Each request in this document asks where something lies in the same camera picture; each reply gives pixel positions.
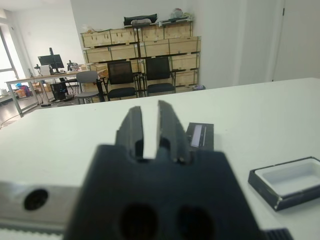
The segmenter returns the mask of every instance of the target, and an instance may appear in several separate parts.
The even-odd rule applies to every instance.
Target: door
[[[239,21],[234,85],[273,80],[284,0],[245,0]]]
[[[320,0],[286,0],[274,80],[320,78]]]

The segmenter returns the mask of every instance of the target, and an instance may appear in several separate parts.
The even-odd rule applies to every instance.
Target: gray chair
[[[76,80],[78,81],[81,89],[81,84],[87,84],[87,83],[96,83],[99,79],[98,73],[96,71],[85,71],[85,72],[79,72],[76,74]],[[85,100],[91,99],[91,102],[93,103],[93,97],[96,97],[99,95],[99,91],[88,91],[88,92],[81,92],[75,95],[74,97],[78,99],[78,102],[80,104],[80,99],[83,99],[83,102]]]

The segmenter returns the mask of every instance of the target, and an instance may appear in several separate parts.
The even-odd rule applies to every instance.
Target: small black box
[[[249,184],[275,210],[320,197],[320,161],[315,157],[250,171]]]

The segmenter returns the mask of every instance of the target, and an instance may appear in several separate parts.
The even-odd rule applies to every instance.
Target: white wall
[[[234,85],[271,82],[281,34],[283,0],[245,0]]]
[[[200,82],[222,88],[272,81],[283,0],[189,0],[202,36]]]
[[[174,8],[187,8],[187,0],[71,0],[76,28],[85,32],[83,25],[95,30],[120,29],[124,17],[158,14],[167,20]]]
[[[84,64],[71,3],[48,5],[13,13],[32,70],[40,65],[39,56],[60,54],[65,69],[69,60]]]
[[[320,78],[319,23],[319,0],[285,0],[275,81]]]

